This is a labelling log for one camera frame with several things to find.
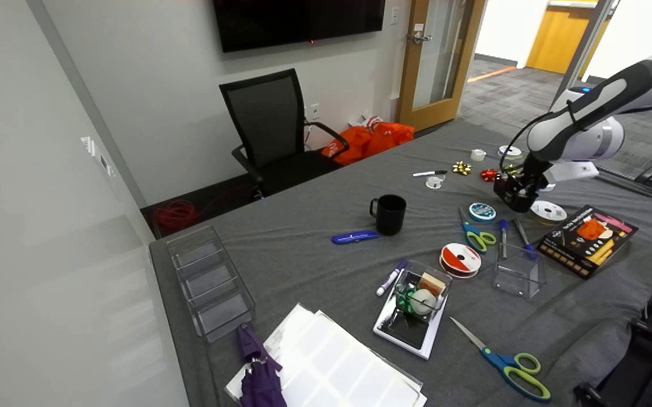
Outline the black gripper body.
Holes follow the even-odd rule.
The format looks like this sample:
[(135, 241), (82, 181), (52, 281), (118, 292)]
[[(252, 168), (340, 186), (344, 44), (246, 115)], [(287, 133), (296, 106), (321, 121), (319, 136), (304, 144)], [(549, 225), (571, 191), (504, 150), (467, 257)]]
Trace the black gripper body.
[(510, 169), (507, 176), (529, 181), (537, 191), (546, 186), (546, 171), (549, 169), (548, 161), (528, 155), (518, 169)]

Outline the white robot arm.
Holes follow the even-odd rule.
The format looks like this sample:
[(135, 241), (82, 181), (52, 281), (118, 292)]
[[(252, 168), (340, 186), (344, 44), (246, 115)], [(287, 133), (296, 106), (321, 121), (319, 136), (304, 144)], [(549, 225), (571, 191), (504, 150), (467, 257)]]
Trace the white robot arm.
[(652, 57), (635, 60), (590, 89), (568, 89), (539, 117), (529, 119), (528, 155), (499, 168), (494, 191), (516, 212), (528, 212), (539, 191), (597, 176), (596, 161), (614, 155), (624, 130), (617, 112), (652, 108)]

